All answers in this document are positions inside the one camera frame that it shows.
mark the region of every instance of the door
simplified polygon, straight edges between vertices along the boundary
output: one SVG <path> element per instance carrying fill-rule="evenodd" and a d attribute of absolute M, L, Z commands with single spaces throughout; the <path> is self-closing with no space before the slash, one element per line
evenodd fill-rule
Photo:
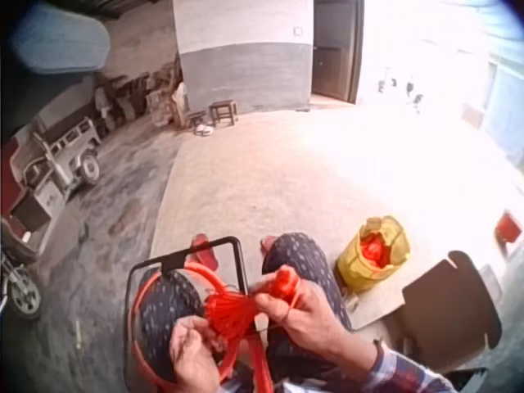
<path fill-rule="evenodd" d="M 362 0 L 316 0 L 312 93 L 355 102 L 362 47 Z"/>

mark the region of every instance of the hand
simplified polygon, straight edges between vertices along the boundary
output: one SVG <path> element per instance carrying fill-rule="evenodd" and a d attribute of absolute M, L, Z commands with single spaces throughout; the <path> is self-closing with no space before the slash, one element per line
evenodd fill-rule
<path fill-rule="evenodd" d="M 259 310 L 286 329 L 289 337 L 299 347 L 323 357 L 329 357 L 346 330 L 328 304 L 321 287 L 311 281 L 302 280 L 296 306 L 264 293 L 274 275 L 270 274 L 254 288 L 255 302 Z"/>
<path fill-rule="evenodd" d="M 211 351 L 222 352 L 224 340 L 200 317 L 181 318 L 174 325 L 169 355 L 177 376 L 179 392 L 215 393 L 219 389 L 219 370 Z"/>

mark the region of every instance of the motorcycle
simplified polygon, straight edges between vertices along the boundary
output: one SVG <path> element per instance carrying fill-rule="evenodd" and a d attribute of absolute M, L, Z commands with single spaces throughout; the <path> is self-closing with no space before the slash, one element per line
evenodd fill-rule
<path fill-rule="evenodd" d="M 0 315 L 6 305 L 22 319 L 36 319 L 40 315 L 42 295 L 29 271 L 23 264 L 18 264 L 0 250 L 2 260 L 2 300 Z"/>

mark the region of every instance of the cardboard piece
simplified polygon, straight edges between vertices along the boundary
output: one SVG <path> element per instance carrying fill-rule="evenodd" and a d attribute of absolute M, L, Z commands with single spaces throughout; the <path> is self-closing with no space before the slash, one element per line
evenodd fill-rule
<path fill-rule="evenodd" d="M 495 305 L 469 256 L 451 251 L 403 290 L 404 317 L 418 361 L 444 373 L 463 364 L 502 336 Z"/>

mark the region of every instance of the yellow bucket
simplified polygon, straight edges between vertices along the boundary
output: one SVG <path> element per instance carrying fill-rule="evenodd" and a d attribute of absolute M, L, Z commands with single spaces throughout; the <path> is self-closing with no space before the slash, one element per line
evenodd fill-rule
<path fill-rule="evenodd" d="M 360 250 L 360 239 L 370 233 L 381 233 L 391 247 L 390 264 L 383 269 L 367 260 Z M 409 242 L 404 228 L 391 216 L 368 219 L 337 259 L 337 267 L 346 285 L 356 293 L 366 291 L 390 277 L 408 258 Z"/>

